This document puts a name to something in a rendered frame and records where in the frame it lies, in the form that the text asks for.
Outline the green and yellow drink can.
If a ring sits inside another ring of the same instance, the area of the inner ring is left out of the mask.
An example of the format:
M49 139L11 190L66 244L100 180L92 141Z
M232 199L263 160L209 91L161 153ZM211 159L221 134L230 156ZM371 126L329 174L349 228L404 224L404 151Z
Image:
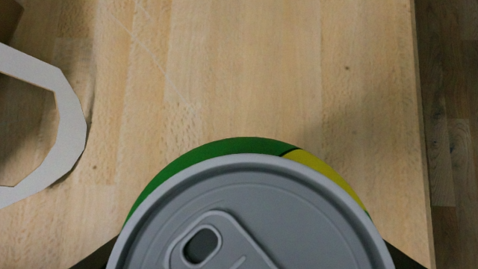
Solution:
M395 267L364 204L327 163L280 140L230 137L149 182L106 269Z

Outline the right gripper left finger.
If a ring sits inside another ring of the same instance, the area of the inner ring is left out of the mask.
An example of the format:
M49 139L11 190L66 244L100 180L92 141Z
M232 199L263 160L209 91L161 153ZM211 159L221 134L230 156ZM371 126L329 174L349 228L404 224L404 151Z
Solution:
M68 269L106 269L111 252L120 234Z

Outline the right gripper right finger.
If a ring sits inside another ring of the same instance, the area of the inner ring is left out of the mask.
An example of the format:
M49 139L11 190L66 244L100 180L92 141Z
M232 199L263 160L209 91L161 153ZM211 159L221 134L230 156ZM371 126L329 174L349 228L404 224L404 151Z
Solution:
M396 269L428 269L419 262L416 262L411 257L407 256L404 252L397 249L392 244L388 243L385 239L383 239L383 241L388 248L388 252L390 253L391 259L393 260Z

